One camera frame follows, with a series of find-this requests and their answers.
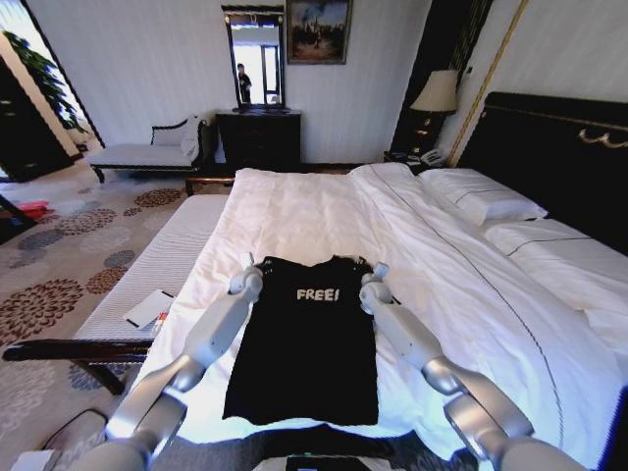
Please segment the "paper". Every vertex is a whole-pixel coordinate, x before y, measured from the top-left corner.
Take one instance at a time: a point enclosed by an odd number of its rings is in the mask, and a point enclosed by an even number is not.
[[[136,329],[143,329],[162,312],[168,312],[173,297],[155,289],[122,318]]]

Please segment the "pillow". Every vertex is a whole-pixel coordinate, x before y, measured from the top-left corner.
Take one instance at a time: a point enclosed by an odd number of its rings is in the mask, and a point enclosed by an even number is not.
[[[153,139],[150,143],[152,145],[181,145],[185,134],[185,123],[187,120],[174,126],[153,126]]]
[[[198,126],[201,121],[198,116],[190,116],[184,126],[181,152],[190,162],[198,155]]]
[[[421,179],[482,226],[486,220],[523,221],[548,212],[534,201],[471,169],[434,169]]]
[[[464,231],[470,231],[472,229],[477,229],[481,233],[481,236],[484,236],[485,231],[488,228],[494,226],[495,224],[502,224],[504,222],[510,222],[510,220],[505,220],[505,219],[502,219],[502,220],[500,220],[500,219],[489,219],[489,220],[486,220],[482,226],[478,227],[475,224],[473,218],[471,218],[469,216],[469,214],[467,214],[465,211],[463,211],[458,206],[456,206],[451,201],[449,201],[445,197],[445,195],[442,194],[440,191],[438,191],[436,188],[434,188],[434,186],[429,181],[421,179],[422,175],[423,174],[419,174],[417,177],[415,177],[420,182],[421,187],[423,189],[425,189],[425,192],[427,193],[427,195],[429,195],[432,198],[432,200],[434,200],[434,202],[443,211],[445,211],[447,214],[453,216],[456,220],[461,220],[461,221],[464,221],[465,223],[468,223],[467,227],[465,227]]]
[[[573,309],[628,373],[628,257],[552,219],[507,223],[486,238]]]

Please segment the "telephone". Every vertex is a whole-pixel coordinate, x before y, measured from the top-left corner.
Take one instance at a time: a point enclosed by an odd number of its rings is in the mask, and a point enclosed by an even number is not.
[[[442,167],[445,164],[445,160],[447,159],[446,155],[441,154],[439,149],[430,150],[426,152],[421,157],[421,162],[423,162],[428,167]]]

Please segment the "picture frame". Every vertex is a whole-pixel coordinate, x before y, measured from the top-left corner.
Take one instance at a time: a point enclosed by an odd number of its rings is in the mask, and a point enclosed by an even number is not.
[[[346,64],[352,0],[287,0],[288,63]]]

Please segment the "green leaves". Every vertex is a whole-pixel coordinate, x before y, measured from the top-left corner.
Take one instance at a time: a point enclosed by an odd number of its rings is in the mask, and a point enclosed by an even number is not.
[[[26,66],[28,73],[61,121],[64,129],[86,132],[77,119],[77,110],[66,101],[63,82],[54,76],[57,65],[29,48],[28,41],[12,32],[3,31],[11,46]]]

